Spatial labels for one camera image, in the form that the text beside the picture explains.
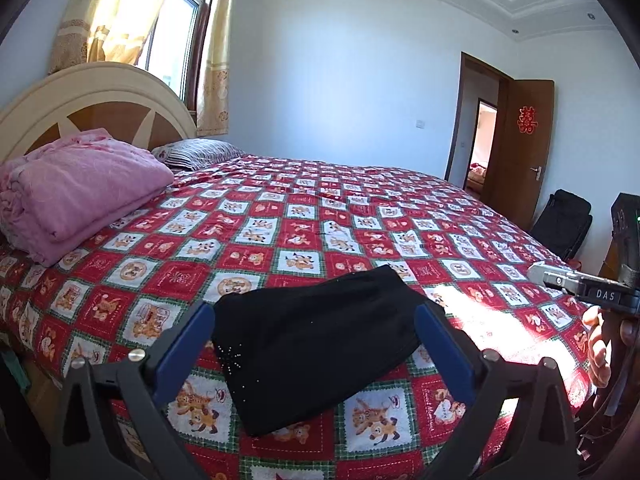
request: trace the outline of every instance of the pink blanket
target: pink blanket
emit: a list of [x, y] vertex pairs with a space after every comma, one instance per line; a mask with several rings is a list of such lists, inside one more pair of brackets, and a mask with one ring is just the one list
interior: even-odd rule
[[173, 180], [147, 150], [103, 128], [65, 137], [0, 166], [0, 228], [51, 266]]

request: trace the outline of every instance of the black bag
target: black bag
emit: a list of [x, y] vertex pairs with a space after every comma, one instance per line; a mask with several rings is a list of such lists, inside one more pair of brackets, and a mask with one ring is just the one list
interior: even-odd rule
[[567, 261], [578, 252], [591, 227], [590, 211], [591, 204], [585, 199], [558, 189], [549, 196], [545, 210], [529, 234]]

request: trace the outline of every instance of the pillow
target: pillow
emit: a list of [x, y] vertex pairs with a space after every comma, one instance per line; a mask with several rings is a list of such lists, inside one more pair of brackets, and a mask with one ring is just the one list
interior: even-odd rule
[[196, 171], [213, 164], [226, 162], [245, 152], [224, 140], [185, 139], [165, 144], [151, 153], [160, 162], [176, 170]]

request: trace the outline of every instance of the human hand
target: human hand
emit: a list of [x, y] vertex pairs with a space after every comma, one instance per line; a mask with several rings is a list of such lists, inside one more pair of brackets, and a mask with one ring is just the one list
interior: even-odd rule
[[[605, 388], [611, 378], [611, 355], [602, 340], [602, 315], [597, 306], [592, 306], [582, 316], [582, 322], [589, 329], [589, 378], [597, 388]], [[620, 325], [620, 338], [627, 346], [636, 342], [634, 324], [625, 320]]]

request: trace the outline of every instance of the white wall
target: white wall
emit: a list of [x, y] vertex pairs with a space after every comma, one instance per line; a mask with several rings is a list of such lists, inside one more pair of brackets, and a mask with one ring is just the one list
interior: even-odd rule
[[31, 0], [0, 43], [0, 109], [47, 75], [68, 0]]
[[514, 41], [436, 0], [234, 5], [229, 140], [249, 152], [444, 176], [460, 52], [515, 68]]
[[475, 70], [466, 70], [456, 151], [453, 154], [449, 173], [449, 182], [458, 187], [465, 185], [466, 174], [469, 171], [469, 159], [474, 148], [474, 134], [478, 126], [478, 99], [497, 105], [499, 87], [500, 82], [497, 79]]
[[640, 70], [616, 32], [571, 32], [520, 47], [521, 78], [556, 82], [554, 131], [538, 202], [565, 189], [591, 202], [593, 225], [578, 253], [598, 272], [620, 192], [640, 194]]

